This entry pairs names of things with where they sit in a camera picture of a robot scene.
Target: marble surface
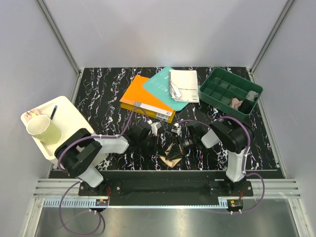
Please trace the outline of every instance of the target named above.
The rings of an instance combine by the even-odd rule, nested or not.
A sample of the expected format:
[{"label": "marble surface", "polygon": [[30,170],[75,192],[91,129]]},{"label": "marble surface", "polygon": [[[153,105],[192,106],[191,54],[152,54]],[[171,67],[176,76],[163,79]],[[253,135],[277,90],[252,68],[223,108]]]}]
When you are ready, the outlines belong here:
[{"label": "marble surface", "polygon": [[[86,117],[97,134],[119,134],[125,126],[130,111],[120,108],[120,98],[136,75],[152,77],[162,68],[86,68],[80,82],[75,106]],[[198,82],[201,85],[210,75],[213,67],[174,68],[177,70],[197,70]],[[249,79],[246,68],[224,67],[225,70]],[[182,111],[176,113],[173,122],[182,119],[196,119],[211,123],[223,113],[204,103],[188,104]],[[270,142],[263,124],[259,107],[256,106],[250,116],[255,130],[255,141],[248,155],[246,169],[276,169],[276,162]],[[145,117],[134,114],[134,126]],[[163,122],[164,134],[162,145],[166,149],[171,143],[172,125]],[[228,152],[221,143],[202,153],[191,149],[173,170],[224,170],[227,168]],[[159,157],[146,157],[140,151],[125,154],[110,154],[98,166],[99,170],[172,170],[161,162]]]}]

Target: teal folder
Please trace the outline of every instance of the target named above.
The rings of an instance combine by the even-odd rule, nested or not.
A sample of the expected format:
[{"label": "teal folder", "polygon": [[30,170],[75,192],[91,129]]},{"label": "teal folder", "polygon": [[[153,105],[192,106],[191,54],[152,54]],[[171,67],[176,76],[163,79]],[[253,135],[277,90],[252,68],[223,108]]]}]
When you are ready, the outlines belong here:
[{"label": "teal folder", "polygon": [[159,73],[150,78],[143,84],[145,90],[154,95],[160,101],[171,107],[175,111],[182,110],[188,103],[178,102],[171,98],[169,93],[169,70],[172,68],[163,68]]}]

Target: gray floor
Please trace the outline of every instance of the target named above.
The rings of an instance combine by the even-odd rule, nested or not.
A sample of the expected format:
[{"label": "gray floor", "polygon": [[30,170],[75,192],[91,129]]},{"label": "gray floor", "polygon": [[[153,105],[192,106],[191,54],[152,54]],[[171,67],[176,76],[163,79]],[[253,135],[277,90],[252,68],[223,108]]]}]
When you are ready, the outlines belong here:
[{"label": "gray floor", "polygon": [[[245,200],[248,209],[253,200]],[[64,208],[64,221],[77,233],[92,231],[98,218],[91,213],[73,219],[82,208]],[[102,237],[296,237],[299,236],[286,200],[264,200],[242,215],[214,214],[201,209],[114,209],[102,212],[106,220]],[[44,208],[36,237],[73,236],[60,227],[57,208]]]}]

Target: white wall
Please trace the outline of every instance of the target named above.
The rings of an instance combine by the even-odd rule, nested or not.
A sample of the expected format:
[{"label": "white wall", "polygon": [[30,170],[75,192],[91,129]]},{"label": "white wall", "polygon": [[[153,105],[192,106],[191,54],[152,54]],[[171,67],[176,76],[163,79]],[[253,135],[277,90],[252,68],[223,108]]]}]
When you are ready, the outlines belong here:
[{"label": "white wall", "polygon": [[45,0],[83,67],[251,67],[286,0]]},{"label": "white wall", "polygon": [[254,75],[286,174],[295,178],[316,233],[315,0],[296,1]]},{"label": "white wall", "polygon": [[76,76],[35,0],[1,1],[0,29],[0,236],[17,237],[49,167],[20,116],[69,96]]}]

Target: pink cloth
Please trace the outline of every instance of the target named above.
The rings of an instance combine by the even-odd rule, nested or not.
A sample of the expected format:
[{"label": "pink cloth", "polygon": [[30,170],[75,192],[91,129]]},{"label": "pink cloth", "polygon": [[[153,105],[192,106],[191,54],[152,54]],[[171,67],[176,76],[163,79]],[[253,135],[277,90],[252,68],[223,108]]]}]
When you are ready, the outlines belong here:
[{"label": "pink cloth", "polygon": [[233,98],[229,106],[234,108],[235,110],[238,110],[242,103],[243,100],[240,101],[237,98]]}]

